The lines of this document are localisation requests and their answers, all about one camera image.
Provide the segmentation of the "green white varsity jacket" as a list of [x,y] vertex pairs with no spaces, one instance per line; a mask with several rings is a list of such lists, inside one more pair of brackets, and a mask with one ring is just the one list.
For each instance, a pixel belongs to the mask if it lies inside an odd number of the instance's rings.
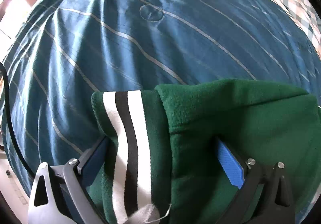
[[296,223],[319,191],[320,107],[303,89],[227,79],[95,92],[91,103],[108,145],[89,195],[108,223],[150,208],[162,223],[215,223],[237,192],[219,141],[246,159],[284,163]]

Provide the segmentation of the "blue striped duvet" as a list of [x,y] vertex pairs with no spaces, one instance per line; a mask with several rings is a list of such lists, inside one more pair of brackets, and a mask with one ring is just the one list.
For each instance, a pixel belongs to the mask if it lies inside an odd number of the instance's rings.
[[[104,136],[95,92],[240,79],[303,89],[320,107],[320,54],[271,0],[39,0],[2,66],[4,148],[29,205],[52,190],[78,223],[63,167],[79,182],[80,156]],[[245,182],[215,223],[296,223],[284,163],[240,158]]]

